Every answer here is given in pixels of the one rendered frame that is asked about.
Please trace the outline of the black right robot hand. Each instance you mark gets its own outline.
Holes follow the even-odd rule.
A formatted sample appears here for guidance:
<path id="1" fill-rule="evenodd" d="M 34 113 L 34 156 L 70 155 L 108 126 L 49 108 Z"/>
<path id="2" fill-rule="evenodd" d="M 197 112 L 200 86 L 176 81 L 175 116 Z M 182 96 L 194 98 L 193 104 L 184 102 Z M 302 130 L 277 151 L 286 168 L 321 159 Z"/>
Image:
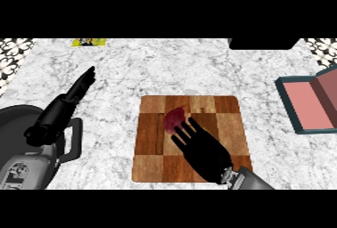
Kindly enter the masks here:
<path id="1" fill-rule="evenodd" d="M 224 170 L 234 168 L 230 151 L 194 118 L 182 122 L 182 127 L 175 127 L 175 132 L 172 140 L 188 164 L 207 182 L 222 184 Z"/>

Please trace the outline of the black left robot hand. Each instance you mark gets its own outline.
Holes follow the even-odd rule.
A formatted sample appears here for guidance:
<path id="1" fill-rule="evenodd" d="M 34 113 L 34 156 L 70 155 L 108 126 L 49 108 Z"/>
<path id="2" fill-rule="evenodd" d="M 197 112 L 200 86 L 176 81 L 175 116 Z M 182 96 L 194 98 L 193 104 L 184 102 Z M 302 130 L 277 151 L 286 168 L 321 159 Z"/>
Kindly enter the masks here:
<path id="1" fill-rule="evenodd" d="M 95 67 L 91 67 L 79 77 L 67 93 L 55 97 L 34 125 L 27 129 L 24 136 L 30 146 L 40 147 L 57 142 L 94 82 Z"/>

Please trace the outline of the teal box with pink inside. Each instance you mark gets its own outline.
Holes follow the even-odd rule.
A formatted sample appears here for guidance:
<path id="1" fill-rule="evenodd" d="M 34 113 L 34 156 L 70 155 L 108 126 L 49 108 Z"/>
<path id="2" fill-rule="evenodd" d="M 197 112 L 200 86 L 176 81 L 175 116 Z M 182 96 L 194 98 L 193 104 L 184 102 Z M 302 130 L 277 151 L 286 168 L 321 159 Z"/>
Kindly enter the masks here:
<path id="1" fill-rule="evenodd" d="M 315 76 L 275 80 L 298 134 L 337 134 L 337 64 Z"/>

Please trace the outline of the dark grey pan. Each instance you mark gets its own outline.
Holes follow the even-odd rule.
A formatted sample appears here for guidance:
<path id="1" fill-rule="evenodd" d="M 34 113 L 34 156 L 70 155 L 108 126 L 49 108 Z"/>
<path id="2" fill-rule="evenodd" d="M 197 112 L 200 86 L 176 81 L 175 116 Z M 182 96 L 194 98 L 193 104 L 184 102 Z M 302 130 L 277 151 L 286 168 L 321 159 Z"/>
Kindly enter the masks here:
<path id="1" fill-rule="evenodd" d="M 33 105 L 0 109 L 0 167 L 43 145 L 57 145 L 60 162 L 82 155 L 83 120 L 73 118 L 74 104 L 51 104 L 43 110 Z"/>

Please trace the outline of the yellow printed packet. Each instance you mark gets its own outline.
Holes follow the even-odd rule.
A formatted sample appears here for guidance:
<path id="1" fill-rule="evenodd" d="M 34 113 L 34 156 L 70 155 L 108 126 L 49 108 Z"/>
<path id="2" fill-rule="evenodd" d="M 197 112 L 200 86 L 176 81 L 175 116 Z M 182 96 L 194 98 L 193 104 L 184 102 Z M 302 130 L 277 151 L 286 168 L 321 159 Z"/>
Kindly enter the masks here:
<path id="1" fill-rule="evenodd" d="M 105 46 L 105 38 L 76 38 L 73 46 Z"/>

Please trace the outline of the black appliance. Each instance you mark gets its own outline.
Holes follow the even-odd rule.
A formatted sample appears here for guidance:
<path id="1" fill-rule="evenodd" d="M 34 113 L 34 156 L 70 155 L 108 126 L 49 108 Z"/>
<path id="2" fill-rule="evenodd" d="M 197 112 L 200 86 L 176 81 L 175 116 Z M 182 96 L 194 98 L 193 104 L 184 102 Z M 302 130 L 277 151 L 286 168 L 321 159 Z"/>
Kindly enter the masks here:
<path id="1" fill-rule="evenodd" d="M 295 47 L 298 38 L 230 38 L 233 50 L 289 50 Z"/>

